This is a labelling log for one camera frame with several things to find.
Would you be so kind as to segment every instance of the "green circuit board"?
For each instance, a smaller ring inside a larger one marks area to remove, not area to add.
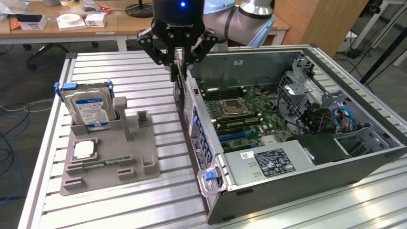
[[[242,112],[244,110],[245,114],[226,114],[224,108],[225,101],[233,103],[233,107],[237,106],[238,111]],[[292,136],[284,123],[284,118],[280,117],[278,113],[272,109],[273,104],[269,93],[258,93],[258,90],[256,90],[254,87],[246,88],[246,93],[242,97],[205,101],[205,106],[210,118],[218,120],[218,122],[213,124],[214,129],[218,130],[222,128],[222,130],[217,131],[218,137],[229,136],[236,133],[248,133],[242,138],[221,141],[224,152],[262,146],[260,140],[262,136],[272,135],[277,142],[284,142]],[[236,133],[229,135],[224,134],[228,130],[236,130]]]

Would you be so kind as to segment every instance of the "black stand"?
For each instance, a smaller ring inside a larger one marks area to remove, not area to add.
[[[142,4],[142,0],[138,0],[138,4],[129,5],[125,7],[125,13],[136,18],[150,18],[152,17],[152,6]]]
[[[405,37],[407,37],[407,27],[404,28],[400,35],[396,37],[395,41],[389,45],[388,49],[384,51],[383,55],[380,56],[380,58],[375,62],[373,66],[369,68],[368,72],[363,76],[363,78],[360,80],[361,84],[364,84],[367,82],[367,80],[369,79],[369,77],[372,76],[372,74],[375,73],[375,71],[377,70],[377,68],[380,67],[380,65],[383,64],[385,59],[388,58],[388,56],[392,54],[393,50],[396,49],[399,44],[403,42]]]

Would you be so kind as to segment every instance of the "metal slotted worktable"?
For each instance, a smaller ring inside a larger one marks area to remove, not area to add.
[[[328,67],[405,134],[405,122],[335,62],[308,45]],[[319,69],[315,78],[336,86]],[[168,72],[142,52],[81,53],[65,59],[60,83],[110,78],[114,95],[128,99],[126,114],[152,114],[160,158],[158,178],[62,197],[58,194],[70,116],[54,99],[18,228],[407,228],[407,157],[377,169],[359,183],[333,189],[217,225],[205,223]]]

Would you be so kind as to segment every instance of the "white sticker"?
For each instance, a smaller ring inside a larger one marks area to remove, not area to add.
[[[108,124],[108,113],[101,109],[101,99],[84,99],[74,101],[82,123],[89,127],[100,127]]]
[[[96,32],[94,34],[114,34],[114,32]]]
[[[229,123],[229,124],[226,124],[226,126],[232,126],[232,125],[241,125],[241,124],[244,124],[244,122]]]
[[[252,123],[252,122],[256,122],[256,121],[258,121],[258,118],[256,117],[256,118],[249,118],[249,119],[246,119],[245,121],[244,121],[244,123]]]
[[[248,152],[240,153],[240,156],[241,156],[241,159],[252,158],[252,157],[254,157],[254,152],[248,151]]]
[[[233,65],[242,65],[242,60],[241,61],[233,61]]]

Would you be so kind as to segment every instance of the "robotic arm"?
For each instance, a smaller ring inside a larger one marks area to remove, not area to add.
[[[204,0],[152,0],[153,19],[150,28],[137,36],[137,43],[156,64],[170,69],[173,82],[176,48],[182,48],[182,70],[200,62],[217,42],[216,35],[204,27]],[[162,42],[162,53],[152,44],[152,36]]]
[[[184,73],[200,62],[213,45],[226,39],[258,47],[273,23],[272,0],[152,0],[150,28],[137,36],[137,43],[156,64],[170,70],[177,81],[176,49],[182,49],[180,70]],[[165,46],[162,53],[152,44],[156,36]]]

